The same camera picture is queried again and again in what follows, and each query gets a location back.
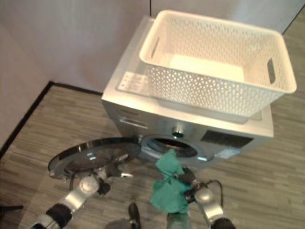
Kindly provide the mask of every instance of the perforated basket side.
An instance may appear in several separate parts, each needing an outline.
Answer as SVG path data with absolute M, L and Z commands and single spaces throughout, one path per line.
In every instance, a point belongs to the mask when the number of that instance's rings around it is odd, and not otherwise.
M 251 117 L 283 92 L 149 65 L 150 95 L 164 100 Z

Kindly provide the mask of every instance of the plastic basket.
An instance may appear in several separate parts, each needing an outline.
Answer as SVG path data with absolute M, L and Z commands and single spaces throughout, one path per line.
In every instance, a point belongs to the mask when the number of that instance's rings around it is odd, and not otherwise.
M 140 51 L 150 95 L 250 117 L 296 82 L 281 34 L 165 10 Z

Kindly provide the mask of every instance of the wooden floor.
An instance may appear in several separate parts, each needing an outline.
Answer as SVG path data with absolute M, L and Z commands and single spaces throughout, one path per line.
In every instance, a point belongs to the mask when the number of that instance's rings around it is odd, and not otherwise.
M 305 228 L 305 10 L 285 33 L 297 78 L 295 94 L 272 105 L 274 140 L 200 174 L 224 186 L 227 216 L 238 229 Z M 0 200 L 3 205 L 25 206 L 7 213 L 2 228 L 28 228 L 68 191 L 68 183 L 48 176 L 49 160 L 73 145 L 118 136 L 100 96 L 52 87 L 0 162 Z M 112 181 L 104 198 L 90 199 L 68 228 L 103 228 L 127 217 L 135 201 L 144 229 L 165 228 L 166 215 L 149 204 L 152 185 L 159 177 L 153 164 L 134 160 L 126 171 L 131 180 Z M 212 189 L 219 193 L 217 187 Z M 205 228 L 196 206 L 191 206 L 193 229 Z

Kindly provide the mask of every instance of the green cloth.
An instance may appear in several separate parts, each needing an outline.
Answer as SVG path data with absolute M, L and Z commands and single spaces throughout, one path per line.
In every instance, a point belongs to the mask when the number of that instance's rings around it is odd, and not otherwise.
M 188 203 L 184 192 L 191 189 L 189 185 L 180 182 L 174 175 L 183 175 L 176 152 L 169 150 L 164 154 L 156 166 L 163 175 L 163 180 L 157 180 L 153 186 L 151 204 L 168 213 L 186 213 Z

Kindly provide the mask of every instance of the label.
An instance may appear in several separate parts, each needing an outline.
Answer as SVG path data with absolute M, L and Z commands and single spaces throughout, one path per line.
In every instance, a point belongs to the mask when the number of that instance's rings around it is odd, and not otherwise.
M 240 149 L 236 148 L 226 148 L 223 151 L 220 151 L 219 153 L 215 154 L 216 157 L 220 157 L 223 159 L 231 158 L 237 154 L 240 154 L 242 151 Z

